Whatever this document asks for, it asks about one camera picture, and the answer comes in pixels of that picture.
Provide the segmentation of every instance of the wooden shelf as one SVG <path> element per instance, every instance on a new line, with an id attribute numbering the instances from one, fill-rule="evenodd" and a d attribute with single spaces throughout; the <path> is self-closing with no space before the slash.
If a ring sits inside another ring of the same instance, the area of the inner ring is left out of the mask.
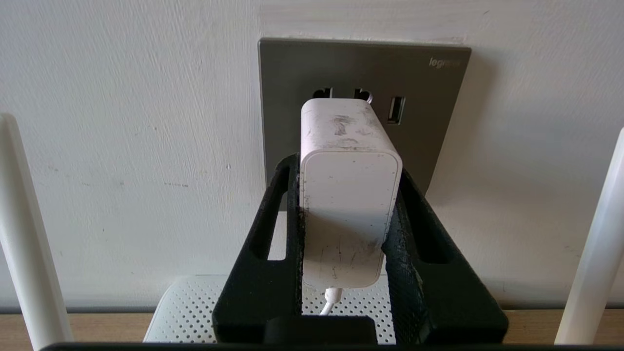
<path id="1" fill-rule="evenodd" d="M 508 310 L 506 344 L 552 344 L 562 310 Z M 141 342 L 152 314 L 71 314 L 74 337 L 81 342 Z M 624 345 L 624 310 L 606 310 L 596 344 Z M 0 350 L 32 350 L 21 315 L 0 315 Z"/>

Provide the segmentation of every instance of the legrand logo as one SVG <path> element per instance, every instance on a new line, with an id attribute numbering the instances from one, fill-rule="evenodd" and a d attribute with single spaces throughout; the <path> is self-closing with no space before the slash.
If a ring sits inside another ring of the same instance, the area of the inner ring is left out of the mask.
<path id="1" fill-rule="evenodd" d="M 429 59 L 429 67 L 435 67 L 436 69 L 440 69 L 443 67 L 459 67 L 459 60 L 441 60 L 434 59 L 433 57 Z"/>

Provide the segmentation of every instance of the white antenna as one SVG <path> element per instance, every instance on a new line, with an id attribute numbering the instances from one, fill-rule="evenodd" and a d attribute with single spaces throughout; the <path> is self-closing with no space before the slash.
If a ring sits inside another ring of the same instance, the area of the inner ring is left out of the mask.
<path id="1" fill-rule="evenodd" d="M 555 344 L 592 344 L 624 253 L 624 129 L 589 229 Z"/>
<path id="2" fill-rule="evenodd" d="M 22 139 L 0 115 L 0 244 L 34 350 L 73 341 Z"/>

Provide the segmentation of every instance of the white wall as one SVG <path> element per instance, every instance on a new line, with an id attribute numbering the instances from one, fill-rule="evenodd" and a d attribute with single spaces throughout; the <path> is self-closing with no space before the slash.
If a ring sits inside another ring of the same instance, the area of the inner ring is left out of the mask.
<path id="1" fill-rule="evenodd" d="M 465 44 L 427 197 L 501 302 L 561 305 L 624 126 L 623 13 L 621 1 L 3 1 L 0 112 L 20 123 L 68 305 L 153 307 L 180 275 L 227 274 L 253 219 L 259 38 Z M 2 261 L 4 309 L 10 286 Z"/>

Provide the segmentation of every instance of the gray outlet faceplate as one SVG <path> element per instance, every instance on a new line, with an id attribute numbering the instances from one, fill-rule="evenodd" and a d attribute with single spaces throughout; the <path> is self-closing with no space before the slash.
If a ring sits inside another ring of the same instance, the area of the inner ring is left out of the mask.
<path id="1" fill-rule="evenodd" d="M 470 48 L 396 43 L 261 39 L 260 80 L 267 182 L 300 148 L 301 106 L 315 91 L 371 106 L 418 188 L 429 187 L 470 58 Z M 389 118 L 402 98 L 400 121 Z"/>

